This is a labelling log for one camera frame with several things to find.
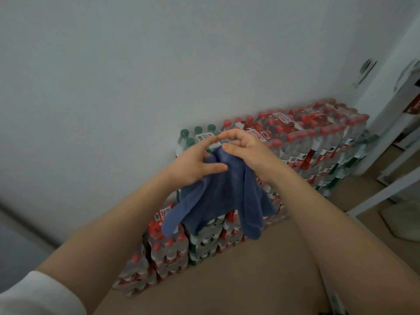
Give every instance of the forearm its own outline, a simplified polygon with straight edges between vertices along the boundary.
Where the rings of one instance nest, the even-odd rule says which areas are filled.
[[[413,272],[292,169],[277,167],[273,184],[318,266],[350,310],[418,312],[420,286]]]
[[[123,269],[154,213],[174,190],[165,173],[159,173],[83,227],[37,270],[73,291],[91,314]]]

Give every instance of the blue towel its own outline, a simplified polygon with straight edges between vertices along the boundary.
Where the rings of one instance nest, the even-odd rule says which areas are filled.
[[[228,170],[183,187],[179,203],[163,221],[163,234],[170,237],[180,222],[191,233],[197,233],[208,221],[237,209],[244,234],[250,239],[260,238],[263,217],[276,214],[276,209],[257,184],[252,170],[241,158],[220,147],[205,162],[225,163]]]

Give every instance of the white sleeve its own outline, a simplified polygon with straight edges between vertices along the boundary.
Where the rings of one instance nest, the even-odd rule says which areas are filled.
[[[32,271],[0,294],[1,315],[86,315],[79,298],[43,273]]]

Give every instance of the brown floor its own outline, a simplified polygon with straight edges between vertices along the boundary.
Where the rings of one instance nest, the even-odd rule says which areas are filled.
[[[330,201],[348,211],[383,189],[375,178],[400,153],[396,147],[388,149],[365,175],[342,181]],[[392,204],[383,201],[359,218],[420,274],[420,243],[394,238],[378,214],[379,209]],[[288,220],[265,230],[258,241],[228,249],[133,300],[110,291],[95,314],[305,315],[329,309],[318,269],[295,224]]]

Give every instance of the blue fabric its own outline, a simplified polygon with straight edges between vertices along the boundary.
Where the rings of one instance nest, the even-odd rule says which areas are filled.
[[[237,209],[244,234],[250,239],[258,239],[263,216],[276,214],[276,209],[257,184],[252,170],[241,158],[226,153],[220,147],[205,162],[225,163],[228,170],[207,175],[203,180],[183,187],[179,203],[163,221],[163,234],[170,237],[180,222],[190,232],[197,233],[208,221]]]

